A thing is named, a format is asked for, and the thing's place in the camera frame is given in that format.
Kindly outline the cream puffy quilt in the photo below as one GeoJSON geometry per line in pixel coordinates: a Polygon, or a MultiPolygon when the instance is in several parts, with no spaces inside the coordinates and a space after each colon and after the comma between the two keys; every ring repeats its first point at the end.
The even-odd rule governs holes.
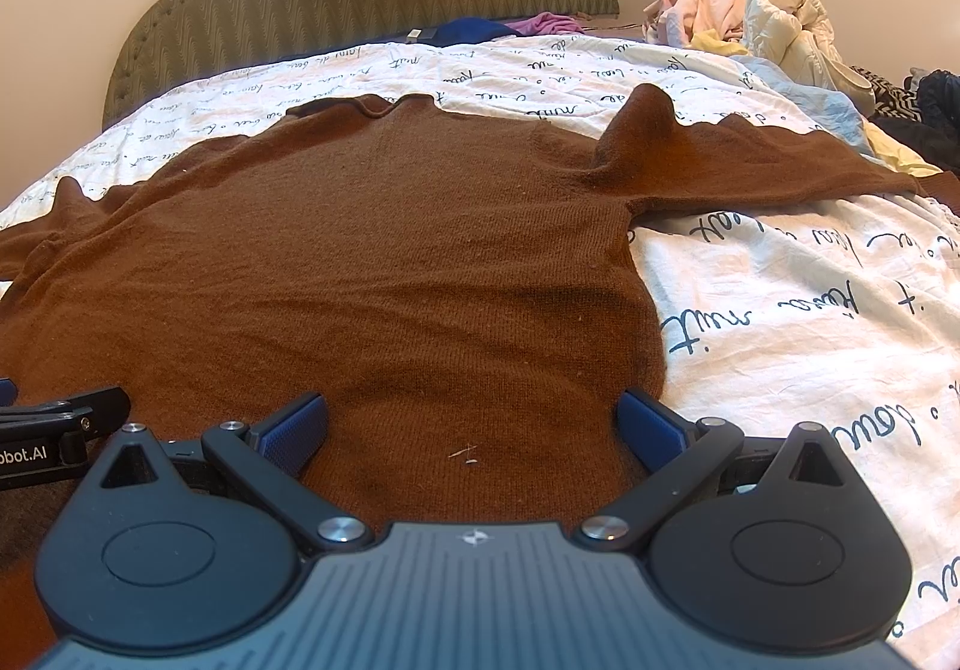
{"type": "Polygon", "coordinates": [[[844,64],[820,0],[745,0],[743,43],[799,85],[832,89],[850,98],[862,117],[875,112],[871,82],[844,64]]]}

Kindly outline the light blue cloth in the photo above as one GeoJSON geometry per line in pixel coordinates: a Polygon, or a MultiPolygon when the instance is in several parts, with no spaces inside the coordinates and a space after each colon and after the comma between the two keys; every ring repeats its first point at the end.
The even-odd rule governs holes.
{"type": "Polygon", "coordinates": [[[857,153],[862,156],[874,154],[862,125],[861,114],[846,94],[836,89],[796,83],[778,65],[761,57],[734,55],[734,60],[773,91],[789,99],[820,128],[852,146],[857,153]]]}

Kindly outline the purple garment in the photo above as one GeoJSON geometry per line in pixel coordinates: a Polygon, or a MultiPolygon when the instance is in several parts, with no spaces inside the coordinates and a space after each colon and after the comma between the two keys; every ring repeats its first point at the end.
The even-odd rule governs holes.
{"type": "Polygon", "coordinates": [[[584,28],[574,16],[540,11],[537,15],[519,20],[503,20],[519,36],[551,36],[552,34],[583,34],[584,28]]]}

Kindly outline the white script-print bed sheet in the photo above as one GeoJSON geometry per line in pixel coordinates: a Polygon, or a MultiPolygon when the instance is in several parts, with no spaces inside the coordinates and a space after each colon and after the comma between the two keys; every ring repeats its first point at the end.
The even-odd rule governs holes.
{"type": "Polygon", "coordinates": [[[309,488],[574,524],[641,478],[637,385],[815,421],[910,553],[892,642],[958,662],[958,220],[747,68],[602,37],[366,44],[153,99],[2,215],[2,371],[190,436],[302,392],[309,488]]]}

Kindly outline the brown knit sweater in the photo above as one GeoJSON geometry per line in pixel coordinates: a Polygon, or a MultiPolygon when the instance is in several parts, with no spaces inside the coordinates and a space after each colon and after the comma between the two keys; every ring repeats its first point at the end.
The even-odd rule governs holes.
{"type": "Polygon", "coordinates": [[[2,662],[952,668],[958,184],[302,104],[2,234],[2,662]]]}

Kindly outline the yellow cloth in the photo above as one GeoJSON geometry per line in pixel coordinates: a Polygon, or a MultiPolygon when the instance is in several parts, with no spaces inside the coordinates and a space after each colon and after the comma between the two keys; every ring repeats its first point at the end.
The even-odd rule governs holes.
{"type": "Polygon", "coordinates": [[[851,99],[850,80],[843,80],[838,68],[817,49],[803,50],[797,62],[786,57],[786,67],[783,67],[773,60],[750,54],[741,43],[723,41],[715,29],[695,32],[692,47],[736,59],[758,80],[799,107],[822,130],[848,143],[857,153],[914,177],[939,174],[939,167],[924,161],[914,149],[867,121],[857,109],[856,101],[851,99]]]}

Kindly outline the pink clothes pile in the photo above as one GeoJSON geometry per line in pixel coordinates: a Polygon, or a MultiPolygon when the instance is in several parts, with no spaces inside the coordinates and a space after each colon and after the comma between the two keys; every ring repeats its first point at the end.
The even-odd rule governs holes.
{"type": "Polygon", "coordinates": [[[643,10],[644,39],[690,47],[697,34],[713,31],[723,43],[740,43],[747,0],[652,0],[643,10]]]}

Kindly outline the blue garment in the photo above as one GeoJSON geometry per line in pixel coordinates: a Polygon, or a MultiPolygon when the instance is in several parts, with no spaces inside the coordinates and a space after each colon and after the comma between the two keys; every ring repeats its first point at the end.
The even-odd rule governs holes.
{"type": "Polygon", "coordinates": [[[427,44],[434,47],[482,44],[498,37],[508,36],[516,36],[516,31],[505,23],[469,16],[469,18],[457,18],[438,26],[428,37],[427,44]]]}

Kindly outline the dark clothes pile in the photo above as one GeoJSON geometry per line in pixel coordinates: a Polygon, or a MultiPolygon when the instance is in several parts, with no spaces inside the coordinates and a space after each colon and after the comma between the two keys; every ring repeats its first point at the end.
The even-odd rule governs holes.
{"type": "Polygon", "coordinates": [[[898,86],[868,68],[856,71],[874,92],[867,133],[875,153],[914,176],[958,172],[957,73],[913,70],[898,86]]]}

